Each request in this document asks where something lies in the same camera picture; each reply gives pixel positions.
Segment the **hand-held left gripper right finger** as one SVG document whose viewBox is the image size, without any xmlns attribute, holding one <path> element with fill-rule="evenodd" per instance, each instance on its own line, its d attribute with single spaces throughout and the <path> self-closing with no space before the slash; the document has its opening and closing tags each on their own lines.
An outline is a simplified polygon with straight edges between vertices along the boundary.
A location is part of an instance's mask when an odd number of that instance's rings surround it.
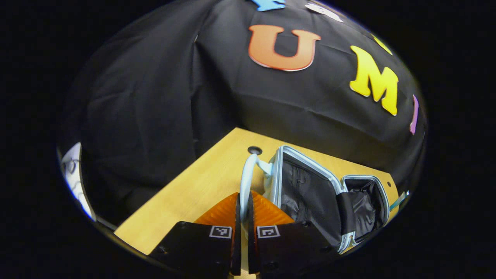
<svg viewBox="0 0 496 279">
<path fill-rule="evenodd" d="M 267 198 L 248 198 L 248 270 L 258 276 L 304 276 L 337 260 L 310 221 L 295 222 Z"/>
</svg>

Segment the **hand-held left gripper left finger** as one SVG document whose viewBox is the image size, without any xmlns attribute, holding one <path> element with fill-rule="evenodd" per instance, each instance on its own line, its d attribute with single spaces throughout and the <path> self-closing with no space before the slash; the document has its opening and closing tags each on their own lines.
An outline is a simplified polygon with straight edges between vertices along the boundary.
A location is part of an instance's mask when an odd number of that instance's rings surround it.
<svg viewBox="0 0 496 279">
<path fill-rule="evenodd" d="M 150 257 L 185 277 L 240 275 L 239 193 L 225 197 L 194 222 L 177 222 Z"/>
</svg>

